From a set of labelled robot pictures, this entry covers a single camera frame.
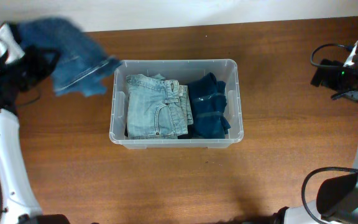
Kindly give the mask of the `black taped cloth bundle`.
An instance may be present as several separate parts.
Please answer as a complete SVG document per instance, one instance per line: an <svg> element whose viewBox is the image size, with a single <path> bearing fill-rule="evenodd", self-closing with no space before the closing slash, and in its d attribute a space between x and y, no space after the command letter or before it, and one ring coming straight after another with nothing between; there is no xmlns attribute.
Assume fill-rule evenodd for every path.
<svg viewBox="0 0 358 224"><path fill-rule="evenodd" d="M192 124L187 126L187 131L186 134L179 135L178 139L192 139L194 136L194 128Z"/></svg>

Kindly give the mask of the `light blue jeans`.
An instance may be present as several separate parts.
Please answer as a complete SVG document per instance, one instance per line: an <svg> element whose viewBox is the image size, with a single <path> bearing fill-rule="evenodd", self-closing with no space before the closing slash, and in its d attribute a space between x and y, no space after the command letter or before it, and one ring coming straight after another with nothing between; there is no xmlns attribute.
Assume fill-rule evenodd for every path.
<svg viewBox="0 0 358 224"><path fill-rule="evenodd" d="M176 139L193 124L188 87L157 74L128 75L127 135L130 139Z"/></svg>

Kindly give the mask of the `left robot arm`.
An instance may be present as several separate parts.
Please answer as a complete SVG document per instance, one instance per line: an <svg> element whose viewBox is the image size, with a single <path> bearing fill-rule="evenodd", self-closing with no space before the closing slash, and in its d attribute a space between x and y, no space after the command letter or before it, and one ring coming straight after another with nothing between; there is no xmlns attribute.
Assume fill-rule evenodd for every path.
<svg viewBox="0 0 358 224"><path fill-rule="evenodd" d="M54 49L22 50L9 27L0 28L0 223L68 223L45 215L29 183L19 140L16 98L45 79L60 57Z"/></svg>

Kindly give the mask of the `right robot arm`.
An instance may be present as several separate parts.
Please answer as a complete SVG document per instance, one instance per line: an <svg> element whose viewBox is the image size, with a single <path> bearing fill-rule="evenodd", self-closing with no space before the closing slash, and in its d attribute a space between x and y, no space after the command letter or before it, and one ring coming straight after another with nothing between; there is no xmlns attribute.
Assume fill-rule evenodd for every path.
<svg viewBox="0 0 358 224"><path fill-rule="evenodd" d="M349 56L344 63L322 60L312 63L317 68L311 80L313 86L333 90L332 100L346 98L358 103L358 41L347 45ZM342 176L325 180L316 200L307 202L306 185L312 176L321 172L343 172ZM311 171L301 186L300 207L283 207L267 223L358 223L358 147L354 163L348 167L322 167Z"/></svg>

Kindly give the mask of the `teal blue taped cloth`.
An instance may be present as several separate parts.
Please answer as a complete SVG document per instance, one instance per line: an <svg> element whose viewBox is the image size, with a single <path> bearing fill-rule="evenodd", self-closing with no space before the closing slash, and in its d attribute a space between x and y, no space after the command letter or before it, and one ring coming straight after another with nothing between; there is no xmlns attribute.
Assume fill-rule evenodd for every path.
<svg viewBox="0 0 358 224"><path fill-rule="evenodd" d="M201 79L187 85L195 138L224 139L231 128L224 117L227 106L225 96L226 83L208 73Z"/></svg>

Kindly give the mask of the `dark blue jeans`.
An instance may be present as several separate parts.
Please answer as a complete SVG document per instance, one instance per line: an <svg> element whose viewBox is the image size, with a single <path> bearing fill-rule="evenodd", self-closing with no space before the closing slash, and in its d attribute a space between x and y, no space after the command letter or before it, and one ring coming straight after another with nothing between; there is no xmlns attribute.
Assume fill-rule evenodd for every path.
<svg viewBox="0 0 358 224"><path fill-rule="evenodd" d="M80 92L84 96L103 95L107 88L101 80L112 75L121 61L108 55L91 37L68 19L49 17L18 22L21 47L59 51L60 58L51 74L57 96Z"/></svg>

